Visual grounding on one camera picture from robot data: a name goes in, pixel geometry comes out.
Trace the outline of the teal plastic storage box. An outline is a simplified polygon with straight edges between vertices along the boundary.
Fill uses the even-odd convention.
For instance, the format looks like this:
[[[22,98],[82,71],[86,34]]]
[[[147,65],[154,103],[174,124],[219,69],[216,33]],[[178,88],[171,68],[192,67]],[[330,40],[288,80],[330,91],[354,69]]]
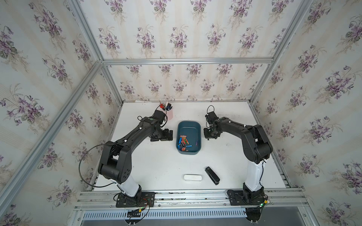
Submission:
[[[201,150],[201,126],[196,121],[181,121],[177,128],[176,148],[181,154],[195,155]]]

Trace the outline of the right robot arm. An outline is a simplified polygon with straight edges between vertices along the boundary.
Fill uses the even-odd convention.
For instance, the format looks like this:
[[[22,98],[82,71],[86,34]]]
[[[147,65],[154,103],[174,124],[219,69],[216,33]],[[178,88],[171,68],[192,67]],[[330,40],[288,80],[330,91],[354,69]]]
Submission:
[[[263,127],[259,124],[245,125],[227,117],[219,118],[214,111],[207,113],[205,118],[208,125],[204,129],[206,139],[218,139],[222,133],[229,133],[241,139],[243,153],[249,160],[243,191],[252,195],[261,195],[264,191],[262,185],[264,163],[273,152],[273,147]]]

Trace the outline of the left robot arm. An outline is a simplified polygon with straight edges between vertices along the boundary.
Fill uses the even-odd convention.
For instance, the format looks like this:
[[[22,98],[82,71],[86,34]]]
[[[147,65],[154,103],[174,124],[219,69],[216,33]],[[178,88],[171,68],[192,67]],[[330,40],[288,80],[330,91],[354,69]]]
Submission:
[[[167,114],[155,110],[150,117],[140,119],[138,125],[117,141],[104,144],[98,166],[98,173],[114,182],[128,198],[140,198],[141,186],[131,176],[132,154],[146,139],[151,142],[172,141],[172,130],[165,129],[168,121]]]

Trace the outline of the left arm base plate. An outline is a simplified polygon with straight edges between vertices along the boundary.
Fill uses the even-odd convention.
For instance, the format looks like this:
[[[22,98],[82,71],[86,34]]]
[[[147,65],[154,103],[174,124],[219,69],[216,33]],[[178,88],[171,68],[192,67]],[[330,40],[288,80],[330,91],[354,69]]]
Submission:
[[[135,197],[118,193],[114,196],[117,208],[126,207],[153,207],[155,202],[155,192],[140,192]]]

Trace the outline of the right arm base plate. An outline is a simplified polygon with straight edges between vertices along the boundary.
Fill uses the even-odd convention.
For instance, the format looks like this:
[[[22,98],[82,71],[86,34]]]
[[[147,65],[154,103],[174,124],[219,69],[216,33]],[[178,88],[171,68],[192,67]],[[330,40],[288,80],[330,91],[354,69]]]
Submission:
[[[264,187],[257,191],[228,190],[227,196],[231,206],[258,206],[263,207],[268,203],[267,195],[264,193]]]

